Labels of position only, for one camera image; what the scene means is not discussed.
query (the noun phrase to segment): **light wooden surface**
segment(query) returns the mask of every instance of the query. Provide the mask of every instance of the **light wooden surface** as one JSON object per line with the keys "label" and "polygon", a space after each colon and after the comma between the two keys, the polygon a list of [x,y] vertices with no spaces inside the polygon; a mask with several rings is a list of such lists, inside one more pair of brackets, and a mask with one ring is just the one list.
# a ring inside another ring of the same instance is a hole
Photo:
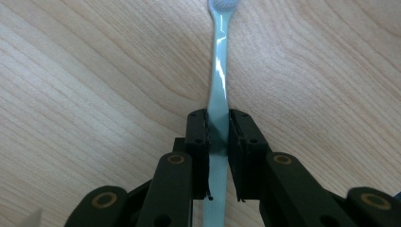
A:
{"label": "light wooden surface", "polygon": [[[401,190],[401,2],[241,1],[229,101],[342,196]],[[91,190],[132,190],[207,104],[206,1],[0,1],[0,226],[62,226]],[[261,226],[237,203],[227,226]],[[194,226],[200,226],[196,202]]]}

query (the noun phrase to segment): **toothbrush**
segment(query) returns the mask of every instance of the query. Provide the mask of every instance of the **toothbrush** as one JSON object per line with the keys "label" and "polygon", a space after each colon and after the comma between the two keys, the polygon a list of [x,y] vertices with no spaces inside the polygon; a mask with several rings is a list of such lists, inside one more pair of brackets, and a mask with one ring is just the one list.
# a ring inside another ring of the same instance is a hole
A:
{"label": "toothbrush", "polygon": [[223,227],[227,185],[229,108],[226,92],[228,28],[239,0],[208,0],[215,23],[212,90],[207,106],[210,138],[209,188],[213,196],[203,205],[203,226]]}

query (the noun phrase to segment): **wooden table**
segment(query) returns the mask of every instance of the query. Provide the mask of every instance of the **wooden table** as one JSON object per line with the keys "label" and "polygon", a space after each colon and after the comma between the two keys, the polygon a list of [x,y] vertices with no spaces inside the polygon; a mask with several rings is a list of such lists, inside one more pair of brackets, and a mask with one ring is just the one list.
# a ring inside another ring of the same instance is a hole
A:
{"label": "wooden table", "polygon": [[[401,2],[241,1],[228,97],[327,189],[401,190]],[[132,190],[210,89],[206,1],[2,0],[0,225],[63,226],[91,190]],[[262,226],[258,202],[226,225]],[[196,202],[194,226],[201,225]]]}

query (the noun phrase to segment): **light blue toothbrush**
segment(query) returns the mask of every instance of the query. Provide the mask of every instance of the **light blue toothbrush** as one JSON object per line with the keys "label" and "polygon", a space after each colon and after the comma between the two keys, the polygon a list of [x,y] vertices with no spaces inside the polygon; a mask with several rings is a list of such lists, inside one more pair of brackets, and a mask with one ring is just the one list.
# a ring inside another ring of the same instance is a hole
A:
{"label": "light blue toothbrush", "polygon": [[205,200],[203,226],[223,227],[227,185],[229,108],[226,93],[228,26],[239,0],[209,0],[215,22],[212,90],[207,106],[211,137],[209,187],[212,201]]}

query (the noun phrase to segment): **toothbrush head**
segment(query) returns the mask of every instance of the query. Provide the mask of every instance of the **toothbrush head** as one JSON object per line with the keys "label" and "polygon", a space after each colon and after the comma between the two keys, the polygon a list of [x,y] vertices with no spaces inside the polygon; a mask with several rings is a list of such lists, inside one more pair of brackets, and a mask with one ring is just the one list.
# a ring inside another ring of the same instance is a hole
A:
{"label": "toothbrush head", "polygon": [[234,10],[239,0],[209,0],[209,6],[218,11]]}

